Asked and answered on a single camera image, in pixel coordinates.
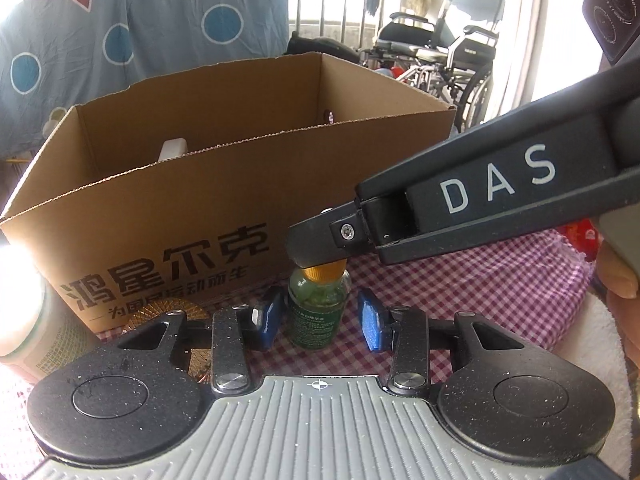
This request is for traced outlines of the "person right hand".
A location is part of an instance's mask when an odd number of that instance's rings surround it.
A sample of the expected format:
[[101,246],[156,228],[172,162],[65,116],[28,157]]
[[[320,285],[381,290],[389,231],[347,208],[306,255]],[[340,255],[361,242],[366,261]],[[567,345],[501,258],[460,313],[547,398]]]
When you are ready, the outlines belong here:
[[615,318],[626,357],[639,366],[639,278],[606,240],[599,248],[596,271],[599,280],[608,290],[606,305]]

